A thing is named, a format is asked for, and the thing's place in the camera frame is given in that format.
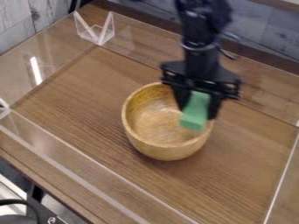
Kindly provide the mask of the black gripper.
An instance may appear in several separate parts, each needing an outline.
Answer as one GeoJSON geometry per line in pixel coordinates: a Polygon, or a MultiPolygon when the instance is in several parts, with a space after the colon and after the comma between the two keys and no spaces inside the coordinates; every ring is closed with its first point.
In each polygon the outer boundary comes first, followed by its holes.
{"type": "Polygon", "coordinates": [[[240,98],[240,76],[222,66],[216,45],[202,48],[184,46],[183,50],[183,60],[162,63],[162,81],[172,86],[179,110],[188,103],[190,90],[210,94],[208,119],[216,119],[222,103],[240,98]]]}

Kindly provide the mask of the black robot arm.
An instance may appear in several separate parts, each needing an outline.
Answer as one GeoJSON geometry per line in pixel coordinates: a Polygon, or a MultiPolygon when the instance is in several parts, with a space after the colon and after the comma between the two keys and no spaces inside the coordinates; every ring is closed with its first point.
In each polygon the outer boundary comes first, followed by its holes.
{"type": "Polygon", "coordinates": [[[218,117],[222,103],[240,98],[240,76],[220,64],[220,41],[232,18],[228,0],[174,0],[182,21],[183,60],[166,61],[162,82],[172,88],[180,110],[192,92],[210,97],[208,119],[218,117]]]}

